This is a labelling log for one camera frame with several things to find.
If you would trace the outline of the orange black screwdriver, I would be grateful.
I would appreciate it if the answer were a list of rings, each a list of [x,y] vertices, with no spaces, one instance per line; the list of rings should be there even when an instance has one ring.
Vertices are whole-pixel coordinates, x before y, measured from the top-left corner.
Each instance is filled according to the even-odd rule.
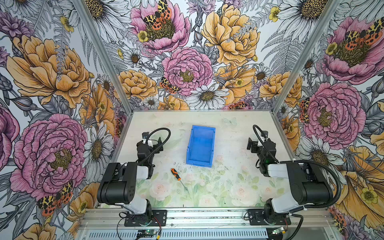
[[[188,191],[188,188],[187,188],[187,187],[184,185],[184,183],[182,182],[181,177],[180,177],[179,173],[177,172],[177,170],[174,169],[174,168],[171,168],[171,172],[172,172],[173,176],[177,179],[177,181],[180,182],[180,183],[182,184],[184,190],[185,190],[185,191]]]

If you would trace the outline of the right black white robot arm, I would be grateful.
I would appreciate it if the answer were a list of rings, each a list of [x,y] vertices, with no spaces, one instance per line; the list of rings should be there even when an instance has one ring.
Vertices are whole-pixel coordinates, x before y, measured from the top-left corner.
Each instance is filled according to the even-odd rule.
[[[326,166],[311,161],[278,162],[276,143],[264,131],[256,140],[248,139],[247,150],[258,156],[256,168],[264,177],[282,178],[289,189],[281,196],[266,200],[262,210],[250,210],[250,224],[290,223],[290,216],[307,208],[326,208],[337,200],[322,171]]]

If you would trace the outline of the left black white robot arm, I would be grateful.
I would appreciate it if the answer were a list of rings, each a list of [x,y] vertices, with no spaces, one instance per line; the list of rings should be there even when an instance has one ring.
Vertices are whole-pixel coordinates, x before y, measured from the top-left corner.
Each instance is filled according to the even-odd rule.
[[[137,181],[149,180],[153,176],[155,154],[164,150],[162,138],[152,140],[152,133],[144,132],[143,139],[137,143],[135,162],[108,164],[97,191],[97,200],[101,204],[121,207],[127,211],[129,225],[148,226],[157,218],[149,200],[136,194]]]

